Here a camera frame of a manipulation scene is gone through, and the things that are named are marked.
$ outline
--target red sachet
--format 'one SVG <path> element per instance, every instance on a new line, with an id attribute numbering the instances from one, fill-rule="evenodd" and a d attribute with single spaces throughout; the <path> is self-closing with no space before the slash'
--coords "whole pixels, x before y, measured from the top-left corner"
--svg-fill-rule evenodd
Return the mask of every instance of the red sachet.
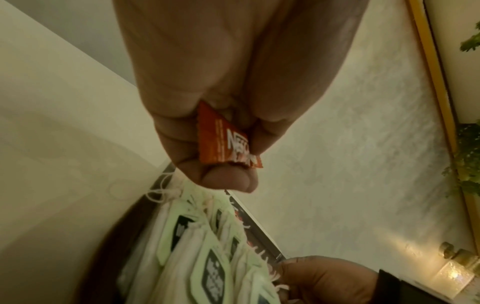
<path id="1" fill-rule="evenodd" d="M 204 164 L 233 162 L 263 168 L 260 157 L 250 154 L 247 135 L 204 101 L 198 106 L 198 149 Z"/>

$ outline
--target dark sleeve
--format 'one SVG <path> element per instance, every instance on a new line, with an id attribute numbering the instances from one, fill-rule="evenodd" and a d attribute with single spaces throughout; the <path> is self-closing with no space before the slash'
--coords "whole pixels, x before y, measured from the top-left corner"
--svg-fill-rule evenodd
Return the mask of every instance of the dark sleeve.
<path id="1" fill-rule="evenodd" d="M 448 299 L 380 270 L 370 304 L 445 304 Z"/>

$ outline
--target hand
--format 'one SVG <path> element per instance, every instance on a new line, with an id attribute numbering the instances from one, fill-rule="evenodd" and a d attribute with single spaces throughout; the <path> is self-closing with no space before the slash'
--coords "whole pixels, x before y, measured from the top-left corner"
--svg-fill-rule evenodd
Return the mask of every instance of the hand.
<path id="1" fill-rule="evenodd" d="M 368 0 L 113 2 L 142 102 L 172 162 L 201 186 L 252 192 L 254 170 L 200 163 L 199 100 L 245 130 L 260 155 L 328 88 Z"/>
<path id="2" fill-rule="evenodd" d="M 298 257 L 277 266 L 282 303 L 298 299 L 304 304 L 367 304 L 377 284 L 378 273 L 361 265 L 322 256 Z"/>

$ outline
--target light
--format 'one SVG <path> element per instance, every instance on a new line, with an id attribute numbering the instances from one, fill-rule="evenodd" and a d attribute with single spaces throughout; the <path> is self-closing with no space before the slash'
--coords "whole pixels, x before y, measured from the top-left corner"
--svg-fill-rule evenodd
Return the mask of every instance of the light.
<path id="1" fill-rule="evenodd" d="M 474 277 L 475 274 L 472 271 L 466 269 L 454 260 L 449 260 L 433 277 L 430 287 L 453 299 Z"/>

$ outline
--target yellow border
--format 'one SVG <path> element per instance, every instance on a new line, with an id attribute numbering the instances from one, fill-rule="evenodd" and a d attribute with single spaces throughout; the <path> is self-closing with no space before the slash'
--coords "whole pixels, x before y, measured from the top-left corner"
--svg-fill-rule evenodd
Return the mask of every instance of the yellow border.
<path id="1" fill-rule="evenodd" d="M 406 0 L 410 8 L 410 13 L 415 23 L 418 37 L 423 48 L 431 81 L 436 93 L 436 99 L 443 118 L 447 141 L 450 151 L 453 154 L 457 151 L 457 126 L 454 115 L 450 107 L 450 100 L 446 81 L 442 73 L 439 56 L 435 47 L 434 38 L 430 30 L 429 21 L 425 12 L 424 0 Z M 475 197 L 464 193 L 464 202 L 470 216 L 470 225 L 475 240 L 477 252 L 480 252 L 480 213 L 475 202 Z"/>

